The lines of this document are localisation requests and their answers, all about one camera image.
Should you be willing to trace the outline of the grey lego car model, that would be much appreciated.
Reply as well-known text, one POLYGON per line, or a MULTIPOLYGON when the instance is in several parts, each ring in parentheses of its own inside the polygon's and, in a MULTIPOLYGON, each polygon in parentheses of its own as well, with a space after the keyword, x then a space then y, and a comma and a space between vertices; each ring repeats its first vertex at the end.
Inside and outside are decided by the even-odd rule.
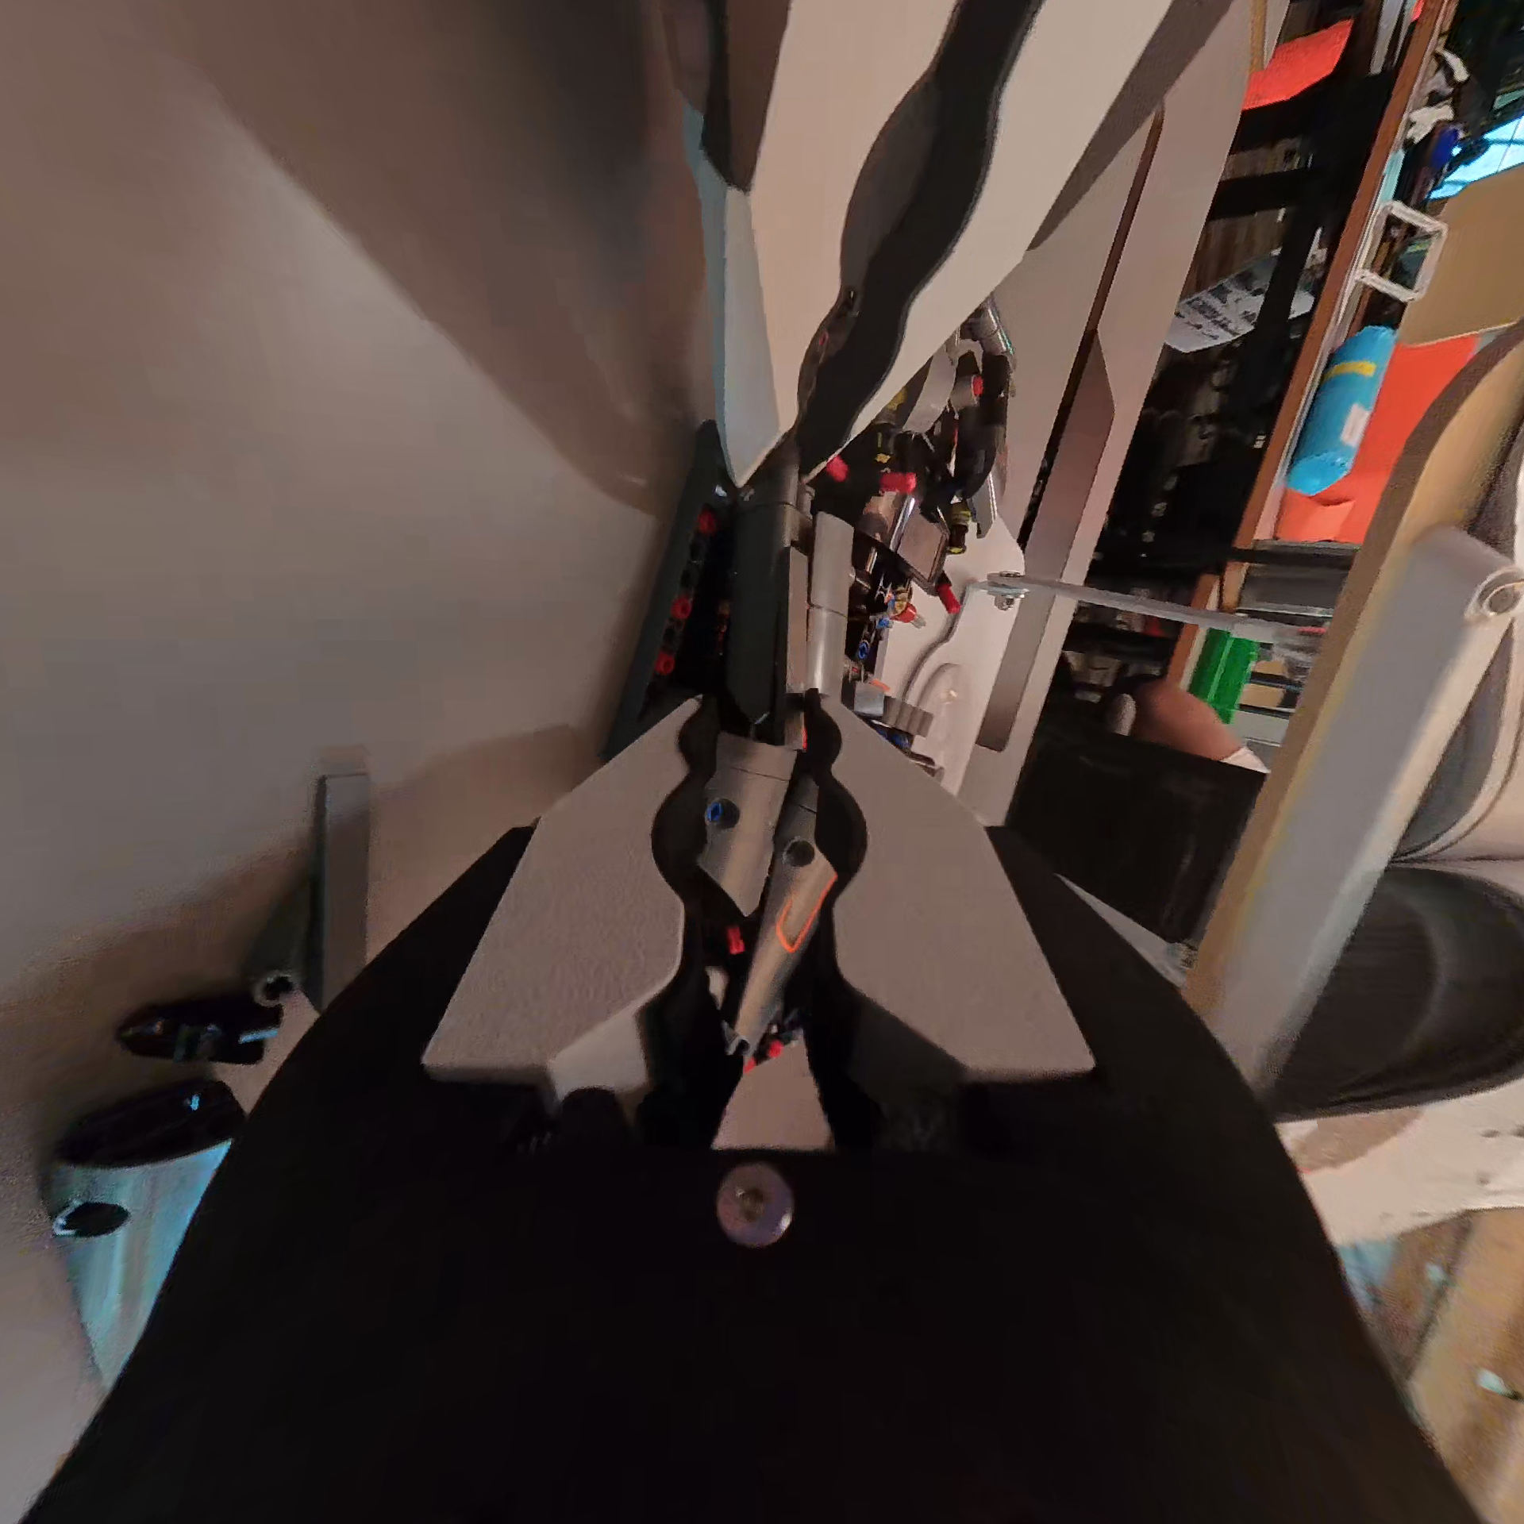
POLYGON ((737 485, 719 427, 699 431, 639 636, 621 749, 686 698, 721 709, 703 866, 737 905, 712 984, 726 1041, 775 1055, 799 1023, 786 999, 837 872, 815 837, 808 701, 839 698, 939 783, 911 739, 930 714, 873 667, 915 596, 951 612, 948 562, 1000 520, 1015 346, 988 295, 815 475, 786 435, 737 485))

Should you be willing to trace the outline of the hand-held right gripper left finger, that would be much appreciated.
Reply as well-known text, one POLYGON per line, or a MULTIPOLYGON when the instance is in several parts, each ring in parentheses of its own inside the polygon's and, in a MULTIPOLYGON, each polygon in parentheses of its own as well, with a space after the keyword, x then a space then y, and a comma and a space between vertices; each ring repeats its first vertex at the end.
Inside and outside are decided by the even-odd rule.
POLYGON ((657 1146, 710 1150, 739 1081, 708 964, 737 905, 703 866, 714 698, 688 700, 534 825, 425 1048, 451 1082, 607 1091, 657 1146))

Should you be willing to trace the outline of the green plastic bin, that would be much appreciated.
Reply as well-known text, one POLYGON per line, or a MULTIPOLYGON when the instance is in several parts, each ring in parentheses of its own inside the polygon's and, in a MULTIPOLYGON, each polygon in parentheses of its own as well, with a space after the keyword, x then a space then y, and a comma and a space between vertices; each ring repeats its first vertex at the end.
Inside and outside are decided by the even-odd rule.
POLYGON ((1231 723, 1262 652, 1263 643, 1256 638, 1209 629, 1193 667, 1189 692, 1223 723, 1231 723))

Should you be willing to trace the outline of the white book holder plate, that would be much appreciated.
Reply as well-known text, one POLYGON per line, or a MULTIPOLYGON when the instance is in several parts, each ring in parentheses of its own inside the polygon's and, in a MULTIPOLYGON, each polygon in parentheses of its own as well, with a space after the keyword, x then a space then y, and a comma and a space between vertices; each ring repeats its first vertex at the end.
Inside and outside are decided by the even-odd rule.
POLYGON ((1434 529, 1341 667, 1352 685, 1321 710, 1321 743, 1254 914, 1260 1082, 1280 1071, 1305 1026, 1519 602, 1516 562, 1454 525, 1434 529))

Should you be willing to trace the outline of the blue cylindrical pack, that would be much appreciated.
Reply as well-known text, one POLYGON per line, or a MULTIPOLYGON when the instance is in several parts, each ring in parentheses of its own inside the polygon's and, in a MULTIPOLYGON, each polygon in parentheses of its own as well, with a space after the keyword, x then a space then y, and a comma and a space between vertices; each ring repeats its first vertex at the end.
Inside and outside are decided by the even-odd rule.
POLYGON ((1289 489, 1318 496, 1350 473, 1396 348, 1396 328, 1367 324, 1331 353, 1289 456, 1289 489))

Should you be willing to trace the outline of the grey curved lego panel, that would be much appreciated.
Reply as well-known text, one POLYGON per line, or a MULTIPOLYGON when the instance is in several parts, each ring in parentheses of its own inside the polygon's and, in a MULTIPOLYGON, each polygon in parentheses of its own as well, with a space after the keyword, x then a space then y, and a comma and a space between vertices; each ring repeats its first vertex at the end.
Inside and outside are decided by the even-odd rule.
POLYGON ((220 1079, 126 1095, 70 1124, 44 1204, 102 1387, 120 1378, 246 1119, 220 1079))

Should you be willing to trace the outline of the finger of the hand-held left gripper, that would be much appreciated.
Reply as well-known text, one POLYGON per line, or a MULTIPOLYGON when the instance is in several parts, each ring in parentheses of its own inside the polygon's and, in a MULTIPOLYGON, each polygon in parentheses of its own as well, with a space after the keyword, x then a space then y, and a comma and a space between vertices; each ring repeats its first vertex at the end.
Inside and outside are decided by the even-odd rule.
POLYGON ((868 148, 803 400, 817 473, 1077 206, 1176 81, 1176 5, 964 1, 868 148))
POLYGON ((844 277, 852 199, 957 5, 717 3, 699 121, 699 206, 715 417, 744 482, 801 411, 799 386, 844 277))

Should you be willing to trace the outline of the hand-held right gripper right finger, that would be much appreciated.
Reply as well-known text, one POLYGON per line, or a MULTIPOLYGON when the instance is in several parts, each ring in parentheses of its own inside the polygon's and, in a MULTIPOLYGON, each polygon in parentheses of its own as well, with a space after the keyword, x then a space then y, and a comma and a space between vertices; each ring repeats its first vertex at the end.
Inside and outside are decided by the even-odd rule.
POLYGON ((806 968, 806 1050, 837 1148, 937 1148, 975 1090, 1091 1077, 1093 1046, 979 817, 837 698, 810 698, 804 759, 837 872, 806 968))

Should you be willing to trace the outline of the printed paper sheet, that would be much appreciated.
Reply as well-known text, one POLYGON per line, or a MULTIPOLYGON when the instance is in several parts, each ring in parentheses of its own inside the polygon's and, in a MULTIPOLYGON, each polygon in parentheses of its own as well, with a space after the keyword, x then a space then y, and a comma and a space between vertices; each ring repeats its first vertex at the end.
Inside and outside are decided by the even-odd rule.
POLYGON ((1214 349, 1245 337, 1262 315, 1278 259, 1271 253, 1176 302, 1165 346, 1176 353, 1214 349))

